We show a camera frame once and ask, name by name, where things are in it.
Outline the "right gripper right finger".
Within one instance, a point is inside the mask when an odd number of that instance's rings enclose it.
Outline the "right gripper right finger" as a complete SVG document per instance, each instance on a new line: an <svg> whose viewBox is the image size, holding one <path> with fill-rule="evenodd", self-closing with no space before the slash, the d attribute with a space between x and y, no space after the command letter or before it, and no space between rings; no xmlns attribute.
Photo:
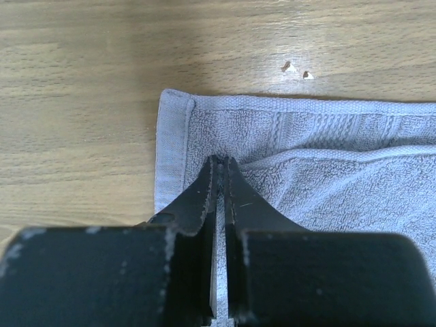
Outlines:
<svg viewBox="0 0 436 327"><path fill-rule="evenodd" d="M385 233L314 232L223 162L228 314L237 326L434 326L417 247Z"/></svg>

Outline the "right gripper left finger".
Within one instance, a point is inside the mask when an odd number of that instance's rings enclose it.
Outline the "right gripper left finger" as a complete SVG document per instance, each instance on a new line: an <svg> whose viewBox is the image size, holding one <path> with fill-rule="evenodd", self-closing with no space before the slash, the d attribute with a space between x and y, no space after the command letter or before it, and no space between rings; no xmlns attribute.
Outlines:
<svg viewBox="0 0 436 327"><path fill-rule="evenodd" d="M218 162L146 223L30 227L1 258L2 326L208 326Z"/></svg>

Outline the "grey towel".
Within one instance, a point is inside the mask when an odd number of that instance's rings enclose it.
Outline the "grey towel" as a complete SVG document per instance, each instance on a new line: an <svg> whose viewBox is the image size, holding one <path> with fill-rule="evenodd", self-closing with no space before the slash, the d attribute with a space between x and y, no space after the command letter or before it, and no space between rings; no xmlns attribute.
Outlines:
<svg viewBox="0 0 436 327"><path fill-rule="evenodd" d="M435 105L162 92L155 210L210 155L233 157L275 209L316 232L394 232L435 275Z"/></svg>

